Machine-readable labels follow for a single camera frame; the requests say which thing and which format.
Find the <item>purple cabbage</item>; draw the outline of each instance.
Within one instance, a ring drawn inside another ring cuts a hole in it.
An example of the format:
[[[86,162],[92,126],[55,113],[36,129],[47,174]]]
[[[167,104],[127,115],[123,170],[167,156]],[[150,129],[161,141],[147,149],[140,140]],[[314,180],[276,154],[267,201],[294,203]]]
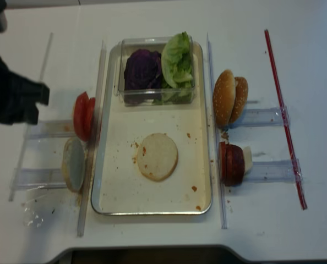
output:
[[[135,51],[124,70],[124,89],[160,89],[162,81],[161,54],[147,49]]]

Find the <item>white tray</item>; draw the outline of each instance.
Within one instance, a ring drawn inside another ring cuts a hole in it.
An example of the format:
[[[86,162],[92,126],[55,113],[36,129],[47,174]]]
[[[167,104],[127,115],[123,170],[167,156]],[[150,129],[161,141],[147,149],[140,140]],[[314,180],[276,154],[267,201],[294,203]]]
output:
[[[211,206],[212,191],[200,45],[196,42],[193,45],[197,85],[191,104],[126,107],[120,96],[115,95],[120,55],[120,47],[114,47],[108,63],[91,194],[93,209],[103,215],[205,213]],[[140,145],[152,133],[167,133],[178,148],[175,171],[159,183],[144,177],[134,163],[135,143]]]

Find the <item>red straw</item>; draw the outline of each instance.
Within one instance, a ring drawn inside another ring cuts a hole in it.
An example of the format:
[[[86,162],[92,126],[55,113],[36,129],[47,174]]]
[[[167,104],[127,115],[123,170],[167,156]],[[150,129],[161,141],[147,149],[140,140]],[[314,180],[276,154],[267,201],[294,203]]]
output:
[[[276,71],[276,64],[275,64],[275,60],[274,60],[273,49],[271,48],[269,31],[266,29],[264,31],[264,33],[265,33],[265,38],[266,38],[266,44],[268,46],[268,51],[269,51],[272,73],[274,75],[277,97],[279,98],[279,104],[280,104],[281,109],[285,109],[285,103],[284,103],[284,99],[283,99],[282,93],[281,93],[279,77],[278,77],[277,71]],[[300,168],[298,162],[296,162],[296,154],[295,154],[295,150],[293,148],[290,128],[288,125],[286,125],[286,124],[289,124],[288,117],[287,117],[287,115],[285,115],[284,112],[282,112],[282,118],[283,118],[284,124],[285,124],[284,128],[285,128],[285,133],[286,133],[286,138],[287,138],[287,143],[288,143],[288,150],[290,151],[290,156],[291,156],[291,160],[292,160],[292,164],[293,164],[293,172],[295,173],[295,180],[296,180],[296,187],[297,187],[299,201],[301,202],[302,209],[306,210],[308,208],[308,206],[306,203],[306,199],[304,198],[304,192],[303,192],[303,188],[302,188],[302,182],[301,182],[301,176],[300,176],[301,168]]]

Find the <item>clear plastic container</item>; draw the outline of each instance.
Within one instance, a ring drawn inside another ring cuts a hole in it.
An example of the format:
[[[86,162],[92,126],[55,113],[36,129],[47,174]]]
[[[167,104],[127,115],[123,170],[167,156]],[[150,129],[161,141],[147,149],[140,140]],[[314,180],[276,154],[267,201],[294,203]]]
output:
[[[193,63],[193,41],[190,39],[190,60],[192,64],[193,80],[191,87],[183,89],[142,89],[142,90],[125,90],[124,71],[126,69],[127,60],[133,52],[139,49],[146,49],[151,52],[158,51],[162,53],[165,44],[170,37],[156,38],[128,38],[121,42],[121,58],[120,70],[118,76],[118,92],[121,94],[126,106],[137,105],[171,105],[191,103],[194,98],[195,76]]]

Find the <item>bread slice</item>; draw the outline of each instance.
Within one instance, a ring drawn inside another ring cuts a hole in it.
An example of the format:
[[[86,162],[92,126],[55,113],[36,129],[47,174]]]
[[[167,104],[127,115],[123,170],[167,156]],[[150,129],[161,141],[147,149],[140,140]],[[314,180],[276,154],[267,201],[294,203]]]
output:
[[[235,77],[236,99],[229,124],[234,123],[241,116],[248,99],[248,83],[244,77]]]
[[[67,188],[74,193],[79,193],[85,175],[85,155],[77,137],[68,139],[64,145],[62,174]]]
[[[216,124],[225,127],[230,120],[236,99],[235,77],[230,70],[225,70],[216,81],[212,95]]]
[[[139,146],[137,163],[145,177],[162,181],[169,177],[178,162],[178,150],[175,142],[162,133],[147,136]]]

